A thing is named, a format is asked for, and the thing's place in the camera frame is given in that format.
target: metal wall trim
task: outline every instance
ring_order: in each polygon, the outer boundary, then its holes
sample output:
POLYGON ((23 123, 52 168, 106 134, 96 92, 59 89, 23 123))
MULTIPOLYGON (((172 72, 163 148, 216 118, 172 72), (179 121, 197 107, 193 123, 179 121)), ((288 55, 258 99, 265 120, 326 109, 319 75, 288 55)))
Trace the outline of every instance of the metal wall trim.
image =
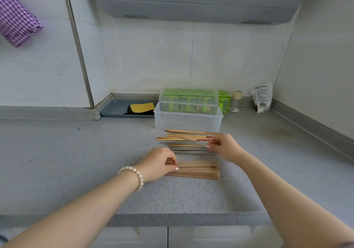
POLYGON ((80 65, 81 65, 82 75, 83 75, 84 81, 85 81, 85 86, 86 86, 88 100, 90 102, 90 107, 94 108, 95 104, 93 102, 92 91, 91 91, 91 87, 90 87, 90 81, 89 81, 89 77, 87 75, 87 70, 86 70, 84 55, 82 53, 82 48, 81 48, 81 44, 80 44, 79 34, 77 33, 77 27, 76 27, 75 18, 74 18, 73 7, 71 5, 70 0, 65 0, 65 3, 67 5, 67 9, 68 9, 68 14, 69 14, 69 19, 70 19, 70 23, 71 23, 71 28, 73 29, 73 35, 74 35, 74 39, 75 39, 75 43, 76 43, 77 54, 78 54, 79 60, 80 60, 80 65))

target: right hand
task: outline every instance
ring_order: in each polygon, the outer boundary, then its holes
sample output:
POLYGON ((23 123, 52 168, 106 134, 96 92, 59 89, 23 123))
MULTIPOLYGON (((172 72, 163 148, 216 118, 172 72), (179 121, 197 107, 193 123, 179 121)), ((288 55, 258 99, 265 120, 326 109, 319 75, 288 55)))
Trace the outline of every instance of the right hand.
POLYGON ((230 134, 216 134, 208 143, 208 150, 219 153, 224 159, 236 165, 247 153, 230 134))

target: plastic bag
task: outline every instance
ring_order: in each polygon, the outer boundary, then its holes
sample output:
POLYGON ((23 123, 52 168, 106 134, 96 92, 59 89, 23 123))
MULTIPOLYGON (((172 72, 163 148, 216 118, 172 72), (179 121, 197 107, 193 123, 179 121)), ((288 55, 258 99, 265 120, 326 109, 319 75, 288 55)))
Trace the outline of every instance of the plastic bag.
POLYGON ((252 99, 257 106, 257 113, 262 113, 270 109, 273 97, 273 84, 269 82, 251 90, 252 99))

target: purple checkered towel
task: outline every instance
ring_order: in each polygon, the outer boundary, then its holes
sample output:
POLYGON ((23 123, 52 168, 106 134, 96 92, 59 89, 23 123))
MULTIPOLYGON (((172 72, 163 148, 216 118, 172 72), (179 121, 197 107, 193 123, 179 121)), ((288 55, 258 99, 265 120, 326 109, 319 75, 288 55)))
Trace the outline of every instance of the purple checkered towel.
POLYGON ((0 34, 15 47, 43 29, 42 24, 19 0, 0 0, 0 34))

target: blue tray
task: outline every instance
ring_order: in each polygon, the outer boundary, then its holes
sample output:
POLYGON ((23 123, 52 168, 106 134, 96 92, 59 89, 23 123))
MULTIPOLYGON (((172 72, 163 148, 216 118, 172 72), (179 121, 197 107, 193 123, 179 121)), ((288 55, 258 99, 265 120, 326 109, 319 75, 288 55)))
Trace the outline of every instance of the blue tray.
POLYGON ((105 118, 154 118, 155 116, 148 115, 124 115, 128 106, 131 104, 142 104, 153 102, 156 107, 159 101, 154 100, 140 100, 140 99, 118 99, 111 101, 106 107, 101 111, 101 116, 105 118))

